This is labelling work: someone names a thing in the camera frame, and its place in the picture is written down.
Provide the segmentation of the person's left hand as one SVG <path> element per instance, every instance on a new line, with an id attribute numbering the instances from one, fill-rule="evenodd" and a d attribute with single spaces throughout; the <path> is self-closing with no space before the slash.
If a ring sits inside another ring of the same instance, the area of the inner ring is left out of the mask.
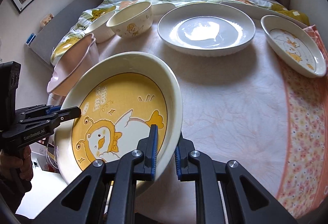
<path id="1" fill-rule="evenodd" d="M 1 175 L 7 179 L 12 179 L 11 169 L 20 170 L 19 176 L 22 180 L 31 181 L 33 178 L 31 148 L 26 146 L 23 151 L 23 159 L 15 156 L 8 156 L 1 150 Z"/>

